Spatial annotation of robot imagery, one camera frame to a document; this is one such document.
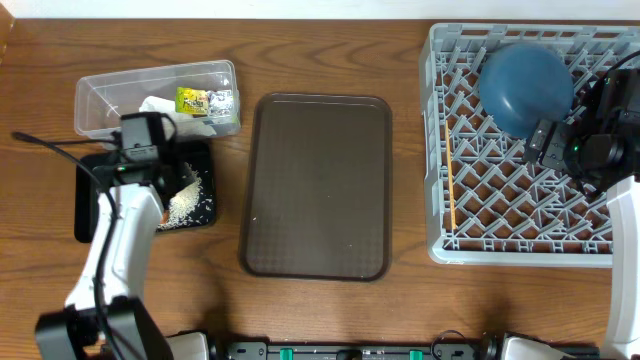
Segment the white tissue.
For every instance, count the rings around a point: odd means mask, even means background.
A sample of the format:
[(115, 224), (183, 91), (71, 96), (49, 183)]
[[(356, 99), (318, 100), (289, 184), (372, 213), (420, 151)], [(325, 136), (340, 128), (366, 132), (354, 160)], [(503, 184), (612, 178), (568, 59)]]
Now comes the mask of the white tissue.
[(178, 140), (213, 137), (216, 135), (214, 128), (206, 123), (206, 117), (178, 113), (175, 111), (175, 102), (172, 100), (148, 96), (143, 100), (138, 111), (167, 114), (177, 126)]

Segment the yellow green snack wrapper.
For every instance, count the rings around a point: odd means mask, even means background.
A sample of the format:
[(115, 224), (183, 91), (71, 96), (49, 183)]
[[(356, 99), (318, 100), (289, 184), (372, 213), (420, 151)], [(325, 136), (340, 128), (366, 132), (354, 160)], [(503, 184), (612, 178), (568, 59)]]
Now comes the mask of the yellow green snack wrapper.
[(231, 90), (198, 90), (178, 87), (175, 111), (193, 116), (222, 117), (231, 114), (234, 94)]

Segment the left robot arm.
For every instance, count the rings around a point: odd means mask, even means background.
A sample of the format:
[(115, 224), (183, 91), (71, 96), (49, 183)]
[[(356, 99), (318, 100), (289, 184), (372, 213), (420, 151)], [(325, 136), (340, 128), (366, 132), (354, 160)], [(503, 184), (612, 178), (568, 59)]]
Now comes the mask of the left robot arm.
[(207, 336), (192, 331), (166, 337), (143, 303), (152, 241), (164, 195), (172, 196), (177, 170), (172, 151), (150, 138), (119, 141), (124, 160), (99, 177), (77, 166), (99, 192), (99, 217), (82, 273), (59, 312), (43, 314), (35, 328), (45, 359), (87, 359), (103, 340), (101, 359), (207, 359)]

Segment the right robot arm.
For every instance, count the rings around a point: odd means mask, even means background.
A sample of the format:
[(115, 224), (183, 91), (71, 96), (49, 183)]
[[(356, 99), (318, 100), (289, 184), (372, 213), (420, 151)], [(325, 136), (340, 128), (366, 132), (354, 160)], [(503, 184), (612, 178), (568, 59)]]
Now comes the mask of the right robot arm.
[(577, 125), (541, 119), (527, 139), (524, 159), (560, 171), (606, 195), (612, 225), (611, 306), (601, 354), (639, 357), (639, 69), (626, 65), (637, 51), (607, 70), (583, 99)]

